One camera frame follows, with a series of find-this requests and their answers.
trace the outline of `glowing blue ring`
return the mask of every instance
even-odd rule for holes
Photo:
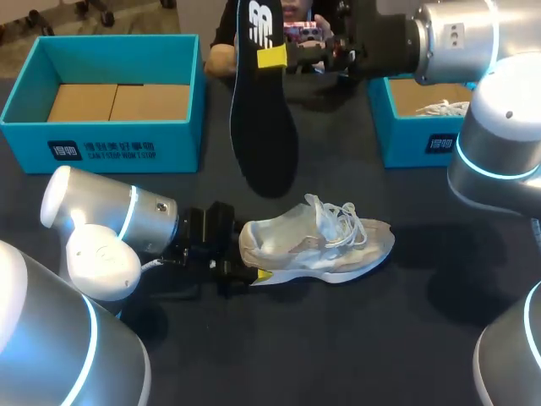
[[[124,235],[126,235],[126,232],[128,231],[129,222],[131,222],[132,220],[132,215],[134,214],[135,202],[137,201],[137,198],[137,188],[132,185],[129,197],[128,213],[126,213],[126,218],[124,219],[124,224],[122,225],[122,229],[120,230],[118,239],[123,239]]]
[[[468,165],[475,172],[481,173],[482,175],[488,176],[489,178],[502,179],[502,180],[522,179],[522,178],[527,178],[528,176],[534,174],[539,169],[539,165],[537,165],[531,171],[528,171],[528,172],[523,173],[521,175],[499,175],[497,173],[487,172],[484,169],[482,169],[482,168],[478,167],[477,165],[475,165],[469,159],[467,159],[466,156],[464,155],[464,152],[462,152],[462,148],[460,147],[460,143],[458,142],[458,140],[456,140],[456,150],[458,151],[458,155],[460,155],[460,158],[462,158],[462,160],[464,161],[464,163],[466,163],[466,165]]]
[[[492,17],[492,33],[493,33],[493,42],[492,42],[492,55],[490,56],[490,65],[487,69],[487,73],[491,72],[496,65],[498,60],[498,53],[500,52],[500,19],[498,7],[493,0],[484,0],[487,3],[487,7],[490,11],[490,16]]]
[[[90,372],[90,367],[94,362],[94,356],[96,355],[96,347],[98,344],[98,321],[96,319],[96,311],[85,296],[83,296],[83,299],[85,300],[90,314],[90,343],[88,344],[88,352],[86,353],[85,363],[79,373],[79,377],[60,406],[71,406],[75,398],[77,398],[77,395],[79,395],[81,388],[85,384],[86,378]]]
[[[524,328],[526,329],[526,339],[539,368],[541,368],[541,354],[539,353],[538,347],[535,345],[535,341],[533,341],[532,327],[530,326],[530,304],[532,302],[533,293],[540,284],[541,282],[533,287],[526,297],[526,303],[524,303]]]

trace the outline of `hand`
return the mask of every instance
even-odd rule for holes
[[[316,14],[314,16],[314,21],[318,28],[321,29],[321,33],[323,34],[323,41],[327,41],[329,38],[334,36],[331,30],[331,23],[329,23],[329,21],[321,17],[319,14]]]
[[[323,41],[305,41],[298,45],[301,47],[315,47],[316,45],[319,45],[320,47],[325,48],[325,41],[334,36],[334,33],[331,30],[331,24],[319,14],[314,16],[314,20],[318,28],[321,29]],[[325,71],[325,65],[323,62],[317,63],[313,66],[319,72]]]

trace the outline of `person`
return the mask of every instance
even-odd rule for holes
[[[210,45],[205,72],[211,76],[227,77],[236,73],[237,4],[238,0],[227,0],[220,26],[216,30],[216,38]],[[334,20],[336,1],[281,0],[281,8],[284,13],[284,22],[313,20],[321,28],[324,40],[334,35],[331,22]],[[302,46],[311,47],[316,43],[318,42],[307,41]]]

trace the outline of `cardboard box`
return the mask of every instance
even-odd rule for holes
[[[411,77],[371,80],[368,90],[385,167],[444,167],[451,162],[464,117],[419,116],[417,110],[444,99],[469,102],[470,90],[421,86]]]
[[[140,93],[123,105],[118,89],[128,87]],[[122,109],[130,115],[110,121]],[[42,36],[0,130],[26,173],[65,164],[94,173],[192,173],[204,110],[198,36]]]

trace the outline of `new balance logo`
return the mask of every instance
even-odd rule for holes
[[[272,13],[267,6],[260,6],[255,0],[249,4],[250,40],[263,48],[272,48]]]

